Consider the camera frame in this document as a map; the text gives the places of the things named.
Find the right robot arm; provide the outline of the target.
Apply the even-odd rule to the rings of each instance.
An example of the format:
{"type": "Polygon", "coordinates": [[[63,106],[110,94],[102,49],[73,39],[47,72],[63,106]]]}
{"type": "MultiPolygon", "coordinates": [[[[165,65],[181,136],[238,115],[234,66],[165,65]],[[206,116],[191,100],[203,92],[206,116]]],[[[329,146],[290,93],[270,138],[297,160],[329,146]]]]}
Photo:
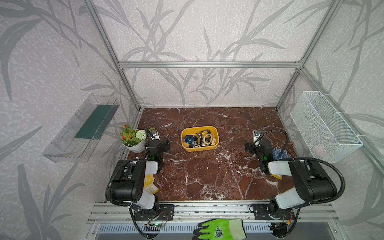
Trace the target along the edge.
{"type": "Polygon", "coordinates": [[[253,131],[245,151],[257,157],[264,174],[294,181],[293,188],[271,197],[269,203],[251,205],[256,220],[293,220],[294,210],[333,202],[345,192],[345,178],[335,166],[315,158],[283,158],[284,152],[278,152],[260,131],[253,131]]]}

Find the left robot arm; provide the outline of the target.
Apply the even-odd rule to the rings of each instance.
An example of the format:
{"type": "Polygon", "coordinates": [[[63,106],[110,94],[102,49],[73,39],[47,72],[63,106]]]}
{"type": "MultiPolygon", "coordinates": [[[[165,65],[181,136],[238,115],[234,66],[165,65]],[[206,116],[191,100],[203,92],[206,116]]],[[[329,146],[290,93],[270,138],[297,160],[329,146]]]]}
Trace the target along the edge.
{"type": "Polygon", "coordinates": [[[152,128],[145,129],[145,137],[145,158],[118,161],[106,188],[106,200],[128,207],[135,221],[170,221],[175,206],[160,204],[158,197],[145,187],[145,177],[162,170],[163,154],[171,149],[170,141],[161,141],[158,131],[152,128]]]}

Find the blue translucent watch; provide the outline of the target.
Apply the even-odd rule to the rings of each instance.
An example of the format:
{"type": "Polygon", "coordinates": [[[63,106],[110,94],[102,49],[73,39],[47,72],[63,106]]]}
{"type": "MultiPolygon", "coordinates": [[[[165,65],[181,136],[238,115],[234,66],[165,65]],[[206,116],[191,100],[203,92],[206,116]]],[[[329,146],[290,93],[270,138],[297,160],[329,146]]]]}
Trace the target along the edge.
{"type": "Polygon", "coordinates": [[[184,137],[184,142],[188,145],[189,148],[193,148],[196,145],[197,140],[198,137],[194,135],[186,135],[184,137]]]}

